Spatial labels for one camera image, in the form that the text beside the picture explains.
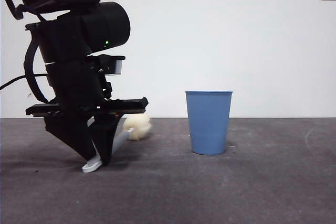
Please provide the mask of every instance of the blue trash can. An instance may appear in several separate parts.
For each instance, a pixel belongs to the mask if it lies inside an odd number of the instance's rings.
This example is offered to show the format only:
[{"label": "blue trash can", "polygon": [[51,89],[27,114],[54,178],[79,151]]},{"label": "blue trash can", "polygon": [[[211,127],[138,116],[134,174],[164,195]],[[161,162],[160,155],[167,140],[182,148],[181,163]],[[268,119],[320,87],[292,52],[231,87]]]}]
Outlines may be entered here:
[{"label": "blue trash can", "polygon": [[193,152],[224,153],[232,91],[186,91],[186,98]]}]

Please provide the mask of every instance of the black mount bracket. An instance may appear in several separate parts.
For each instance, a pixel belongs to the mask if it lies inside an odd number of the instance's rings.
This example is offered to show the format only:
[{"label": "black mount bracket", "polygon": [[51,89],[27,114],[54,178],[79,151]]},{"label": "black mount bracket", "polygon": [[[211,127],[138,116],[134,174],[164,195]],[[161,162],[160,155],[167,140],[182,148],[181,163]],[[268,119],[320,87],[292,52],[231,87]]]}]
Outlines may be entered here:
[{"label": "black mount bracket", "polygon": [[[137,100],[109,100],[93,110],[71,112],[62,111],[57,104],[35,104],[26,110],[26,114],[44,117],[46,130],[87,161],[96,155],[97,149],[103,164],[108,165],[121,117],[124,114],[144,113],[147,105],[145,97]],[[95,121],[88,125],[92,117]]]}]

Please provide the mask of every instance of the white wall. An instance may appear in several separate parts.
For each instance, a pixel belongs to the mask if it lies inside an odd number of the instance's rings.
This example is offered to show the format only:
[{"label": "white wall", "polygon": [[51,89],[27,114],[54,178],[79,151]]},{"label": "white wall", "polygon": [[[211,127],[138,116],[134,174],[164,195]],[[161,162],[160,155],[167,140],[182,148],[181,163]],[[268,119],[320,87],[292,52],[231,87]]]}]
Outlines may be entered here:
[{"label": "white wall", "polygon": [[[153,117],[185,117],[185,90],[234,90],[232,117],[336,116],[336,2],[321,0],[118,0],[128,43],[111,77],[114,98],[146,96]],[[1,6],[1,80],[23,73],[30,41]],[[35,72],[44,72],[36,62]],[[48,97],[52,91],[40,79]],[[36,100],[24,80],[2,92],[2,117]]]}]

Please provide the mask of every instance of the gray floor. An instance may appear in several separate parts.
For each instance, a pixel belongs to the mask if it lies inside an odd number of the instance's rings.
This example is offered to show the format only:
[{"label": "gray floor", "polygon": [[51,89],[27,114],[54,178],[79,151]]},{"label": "gray floor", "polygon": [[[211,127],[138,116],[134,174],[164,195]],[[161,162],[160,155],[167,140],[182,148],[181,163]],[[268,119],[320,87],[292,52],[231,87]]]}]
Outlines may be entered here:
[{"label": "gray floor", "polygon": [[191,152],[186,119],[155,119],[109,166],[41,119],[1,120],[2,223],[336,223],[336,119],[231,119],[227,152]]}]

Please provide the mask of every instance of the cable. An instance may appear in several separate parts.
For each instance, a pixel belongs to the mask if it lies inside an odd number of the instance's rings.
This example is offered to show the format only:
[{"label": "cable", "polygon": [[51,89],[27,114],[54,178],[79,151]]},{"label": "cable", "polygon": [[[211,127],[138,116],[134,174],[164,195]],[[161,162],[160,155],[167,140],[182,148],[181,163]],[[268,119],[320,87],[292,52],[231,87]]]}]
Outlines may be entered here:
[{"label": "cable", "polygon": [[[46,74],[46,73],[38,73],[38,74],[35,74],[34,76],[35,76],[35,77],[41,77],[41,76],[48,76],[48,74]],[[12,83],[14,83],[14,82],[16,82],[16,81],[18,81],[18,80],[20,80],[20,79],[23,79],[23,78],[26,78],[26,76],[19,76],[19,77],[14,78],[13,80],[7,82],[6,84],[3,84],[3,85],[0,87],[0,90],[3,90],[5,87],[11,85]]]}]

